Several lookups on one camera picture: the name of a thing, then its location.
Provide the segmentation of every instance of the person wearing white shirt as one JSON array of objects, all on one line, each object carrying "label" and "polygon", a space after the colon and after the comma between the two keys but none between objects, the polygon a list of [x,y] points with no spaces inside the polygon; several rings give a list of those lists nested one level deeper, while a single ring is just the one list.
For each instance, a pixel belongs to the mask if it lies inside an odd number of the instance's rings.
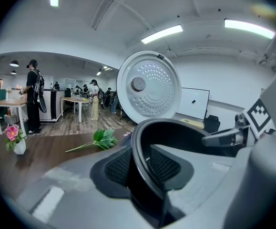
[{"label": "person wearing white shirt", "polygon": [[99,118],[99,98],[98,98],[98,92],[99,92],[99,86],[96,80],[92,80],[90,82],[94,86],[94,89],[92,89],[92,96],[93,96],[93,102],[92,102],[92,113],[91,113],[91,119],[92,120],[98,120]]}]

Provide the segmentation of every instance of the flower pot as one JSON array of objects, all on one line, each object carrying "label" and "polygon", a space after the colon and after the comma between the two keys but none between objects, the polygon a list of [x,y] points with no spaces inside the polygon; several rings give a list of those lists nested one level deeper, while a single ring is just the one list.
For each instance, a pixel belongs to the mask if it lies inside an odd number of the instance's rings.
[{"label": "flower pot", "polygon": [[14,152],[18,155],[23,155],[26,150],[25,140],[22,139],[19,143],[15,144]]}]

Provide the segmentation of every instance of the pink flower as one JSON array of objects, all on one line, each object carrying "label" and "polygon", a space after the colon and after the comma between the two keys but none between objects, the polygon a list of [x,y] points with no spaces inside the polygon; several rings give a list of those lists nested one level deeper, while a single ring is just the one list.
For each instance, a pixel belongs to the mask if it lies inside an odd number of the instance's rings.
[{"label": "pink flower", "polygon": [[14,141],[18,135],[19,127],[17,125],[12,125],[6,129],[6,136],[10,141]]}]

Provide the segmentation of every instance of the perforated inner lid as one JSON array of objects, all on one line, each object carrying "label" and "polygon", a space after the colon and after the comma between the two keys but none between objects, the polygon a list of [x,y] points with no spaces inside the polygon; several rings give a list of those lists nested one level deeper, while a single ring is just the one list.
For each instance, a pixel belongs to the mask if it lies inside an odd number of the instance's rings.
[{"label": "perforated inner lid", "polygon": [[180,103],[181,84],[173,64],[157,52],[132,54],[117,77],[119,101],[136,123],[153,118],[171,118]]}]

